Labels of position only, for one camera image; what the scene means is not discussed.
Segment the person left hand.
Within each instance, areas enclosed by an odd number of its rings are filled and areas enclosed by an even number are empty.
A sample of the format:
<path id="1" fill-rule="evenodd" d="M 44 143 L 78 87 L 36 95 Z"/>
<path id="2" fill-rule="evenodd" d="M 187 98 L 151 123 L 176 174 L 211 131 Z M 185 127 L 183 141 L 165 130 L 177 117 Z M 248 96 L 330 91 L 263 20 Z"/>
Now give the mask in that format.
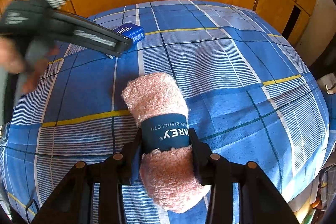
<path id="1" fill-rule="evenodd" d="M 23 93 L 30 93 L 37 87 L 41 75 L 48 67 L 48 63 L 47 57 L 43 57 L 35 63 L 34 71 L 29 74 L 23 84 Z M 1 36 L 1 67 L 15 75 L 24 72 L 26 69 L 24 59 L 17 51 L 14 42 L 4 36 Z"/>

